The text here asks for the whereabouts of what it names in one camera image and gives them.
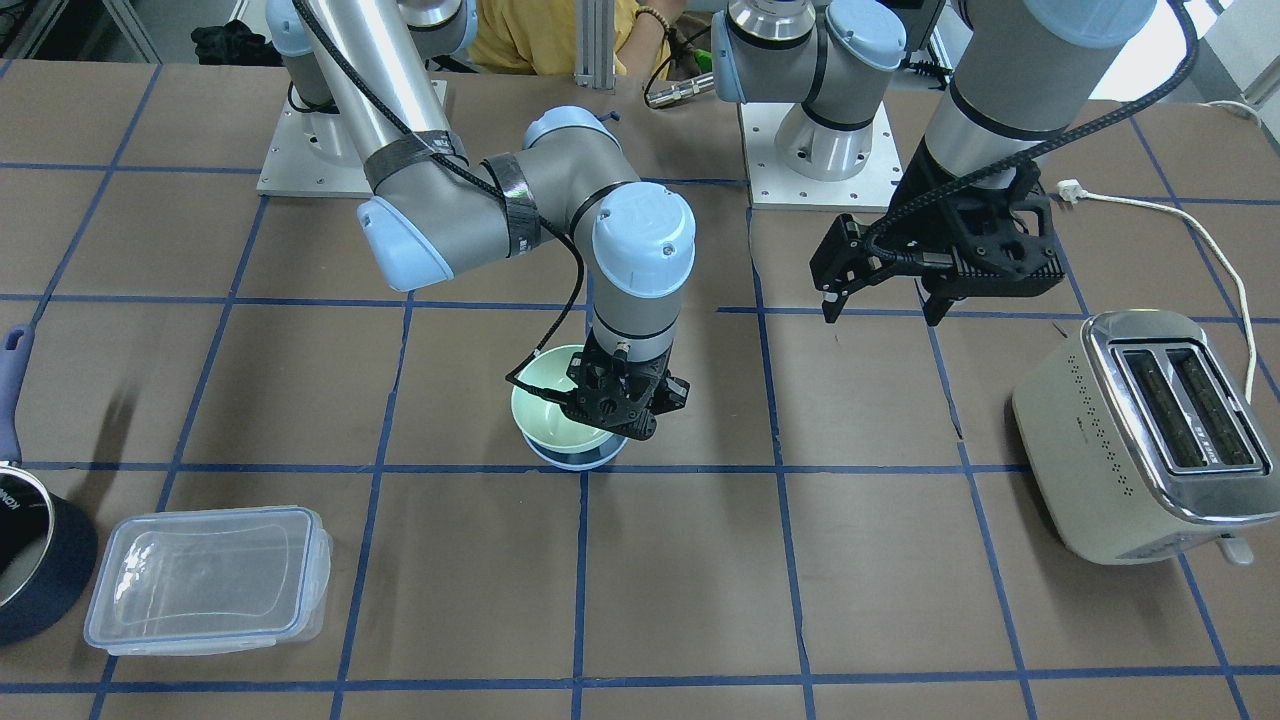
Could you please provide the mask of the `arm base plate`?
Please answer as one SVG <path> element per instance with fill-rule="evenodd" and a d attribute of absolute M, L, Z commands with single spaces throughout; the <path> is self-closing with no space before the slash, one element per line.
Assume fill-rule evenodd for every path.
<path fill-rule="evenodd" d="M 755 209 L 883 213 L 905 164 L 884 105 L 851 132 L 812 122 L 796 102 L 739 106 Z"/>
<path fill-rule="evenodd" d="M 467 170 L 435 81 L 396 81 L 388 99 L 370 97 L 338 76 L 332 92 L 320 70 L 292 85 L 265 158 L 259 191 L 268 196 L 347 197 L 406 209 L 447 187 L 451 167 Z"/>

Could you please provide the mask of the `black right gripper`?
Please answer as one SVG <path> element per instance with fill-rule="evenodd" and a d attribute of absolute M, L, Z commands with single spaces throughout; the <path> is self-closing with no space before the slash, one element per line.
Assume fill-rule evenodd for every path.
<path fill-rule="evenodd" d="M 603 348 L 590 336 L 584 350 L 570 360 L 568 378 L 576 384 L 568 392 L 526 386 L 518 374 L 539 354 L 526 357 L 506 379 L 539 398 L 561 406 L 571 420 L 607 430 L 628 439 L 650 439 L 657 418 L 685 407 L 690 383 L 669 370 L 669 352 L 645 361 L 634 361 L 627 345 Z"/>

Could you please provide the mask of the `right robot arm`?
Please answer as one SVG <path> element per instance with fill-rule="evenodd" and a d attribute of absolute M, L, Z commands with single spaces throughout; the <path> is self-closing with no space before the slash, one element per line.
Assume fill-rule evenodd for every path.
<path fill-rule="evenodd" d="M 558 240 L 594 283 L 571 386 L 527 386 L 570 420 L 648 439 L 689 383 L 669 351 L 695 263 L 680 195 L 639 179 L 617 138 L 579 106 L 531 123 L 517 152 L 471 161 L 428 74 L 426 55 L 474 37 L 471 1 L 271 1 L 268 23 L 298 99 L 335 105 L 370 196 L 358 222 L 399 292 L 448 281 Z"/>

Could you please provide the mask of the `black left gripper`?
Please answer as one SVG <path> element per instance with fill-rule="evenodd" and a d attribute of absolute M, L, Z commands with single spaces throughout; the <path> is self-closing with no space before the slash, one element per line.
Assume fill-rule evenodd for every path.
<path fill-rule="evenodd" d="M 969 297 L 1034 297 L 1064 281 L 1048 200 L 1034 193 L 1039 168 L 1025 160 L 995 190 L 972 184 L 893 223 L 867 251 L 868 227 L 841 214 L 809 263 L 824 323 L 849 296 L 893 275 L 919 275 L 922 315 L 936 328 Z"/>

